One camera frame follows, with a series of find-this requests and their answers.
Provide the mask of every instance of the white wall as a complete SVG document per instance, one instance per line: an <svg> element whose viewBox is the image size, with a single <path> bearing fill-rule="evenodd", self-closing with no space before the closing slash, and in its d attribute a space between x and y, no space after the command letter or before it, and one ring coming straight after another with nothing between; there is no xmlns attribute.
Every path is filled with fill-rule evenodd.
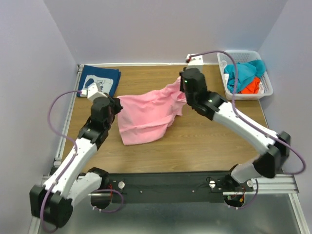
<svg viewBox="0 0 312 234"><path fill-rule="evenodd" d="M304 155L305 173L296 176L299 198L312 230L312 28L311 0L289 0L272 31L260 48L268 67L274 95L261 103L268 124L292 136L292 145ZM301 163L291 155L287 171L300 169Z"/></svg>
<svg viewBox="0 0 312 234"><path fill-rule="evenodd" d="M0 233L28 233L29 191L41 183L58 138L46 119L53 98L73 89L76 63L42 0L0 0ZM61 129L69 98L53 122Z"/></svg>
<svg viewBox="0 0 312 234"><path fill-rule="evenodd" d="M44 0L78 63L258 50L287 0ZM205 57L216 62L216 55Z"/></svg>

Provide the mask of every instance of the wooden table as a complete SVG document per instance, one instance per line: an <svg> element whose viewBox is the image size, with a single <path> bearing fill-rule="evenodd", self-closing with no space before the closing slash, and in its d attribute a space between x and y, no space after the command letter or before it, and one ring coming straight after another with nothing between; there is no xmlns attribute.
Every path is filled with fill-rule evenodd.
<svg viewBox="0 0 312 234"><path fill-rule="evenodd" d="M115 96L144 94L173 83L183 66L120 67L121 79ZM218 66L204 66L207 87L224 96ZM76 138L90 115L91 102L76 98L68 135ZM237 101L237 108L266 126L258 101ZM72 148L66 142L63 158ZM148 144L124 146L113 123L109 136L89 160L83 172L92 167L110 173L178 172L229 170L257 155L255 149L226 127L200 116L190 106L183 107L165 136Z"/></svg>

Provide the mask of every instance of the navy blue cloth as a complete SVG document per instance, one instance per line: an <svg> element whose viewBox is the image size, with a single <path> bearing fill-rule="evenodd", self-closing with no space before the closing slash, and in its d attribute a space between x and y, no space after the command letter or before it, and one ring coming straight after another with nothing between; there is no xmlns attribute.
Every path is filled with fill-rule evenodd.
<svg viewBox="0 0 312 234"><path fill-rule="evenodd" d="M93 82L100 85L102 92L108 93L111 97L114 96L121 72L118 69L106 69L84 65L78 89L87 89Z"/></svg>
<svg viewBox="0 0 312 234"><path fill-rule="evenodd" d="M242 91L249 85L255 77L262 77L266 71L266 66L262 60L254 60L246 63L237 63L238 69L238 84L236 93ZM233 93L235 83L235 67L234 65L227 65L224 69L225 74L229 74L227 87Z"/></svg>

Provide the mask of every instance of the pink shirt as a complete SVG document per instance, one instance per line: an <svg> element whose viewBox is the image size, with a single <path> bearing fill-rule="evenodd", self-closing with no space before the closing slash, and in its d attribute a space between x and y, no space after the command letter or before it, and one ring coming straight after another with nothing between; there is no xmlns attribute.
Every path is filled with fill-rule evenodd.
<svg viewBox="0 0 312 234"><path fill-rule="evenodd" d="M161 90L118 98L123 106L117 118L124 145L162 138L176 115L182 115L182 107L186 104L185 94L180 91L180 77Z"/></svg>

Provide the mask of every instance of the laundry basket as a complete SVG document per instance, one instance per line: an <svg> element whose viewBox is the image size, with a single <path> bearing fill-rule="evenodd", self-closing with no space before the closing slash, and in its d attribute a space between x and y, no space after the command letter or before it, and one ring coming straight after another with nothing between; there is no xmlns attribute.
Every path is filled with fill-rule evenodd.
<svg viewBox="0 0 312 234"><path fill-rule="evenodd" d="M256 51L249 51L249 50L227 50L227 53L229 53L235 62L250 62L253 60L260 60L261 57L259 53ZM232 100L232 93L226 88L227 83L225 81L224 77L224 67L221 65L221 62L225 60L227 64L233 64L230 58L223 54L223 53L217 53L218 56L218 62L219 62L219 68L222 76L222 81L223 81L223 86L224 86L224 91L225 91L225 97L227 100ZM235 99L237 100L259 100L260 98L264 96L270 96L273 94L273 88L271 85L271 82L268 77L268 73L265 72L262 77L259 77L261 79L261 82L264 87L264 93L263 94L235 94Z"/></svg>

